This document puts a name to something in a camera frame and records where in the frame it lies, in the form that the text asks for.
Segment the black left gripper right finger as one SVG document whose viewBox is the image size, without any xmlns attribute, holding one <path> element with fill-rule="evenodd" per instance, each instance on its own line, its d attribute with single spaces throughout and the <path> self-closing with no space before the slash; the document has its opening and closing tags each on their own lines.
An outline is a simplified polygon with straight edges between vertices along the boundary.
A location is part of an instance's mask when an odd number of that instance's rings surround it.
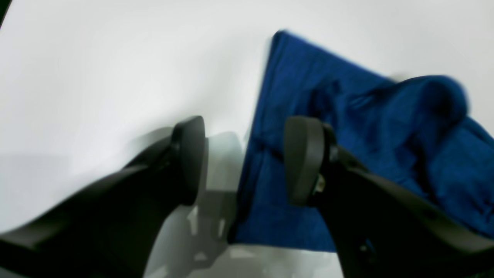
<svg viewBox="0 0 494 278">
<path fill-rule="evenodd" d="M 284 166 L 289 201 L 319 211 L 344 277 L 493 277 L 492 240 L 369 172 L 321 120 L 286 120 Z"/>
</svg>

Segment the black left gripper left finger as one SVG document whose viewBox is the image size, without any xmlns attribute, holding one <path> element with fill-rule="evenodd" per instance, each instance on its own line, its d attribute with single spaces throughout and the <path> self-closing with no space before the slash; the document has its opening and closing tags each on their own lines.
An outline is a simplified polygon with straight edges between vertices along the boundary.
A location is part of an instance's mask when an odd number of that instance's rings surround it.
<svg viewBox="0 0 494 278">
<path fill-rule="evenodd" d="M 192 116 L 122 169 L 1 233 L 1 268 L 25 278 L 141 278 L 162 224 L 198 195 L 205 122 Z"/>
</svg>

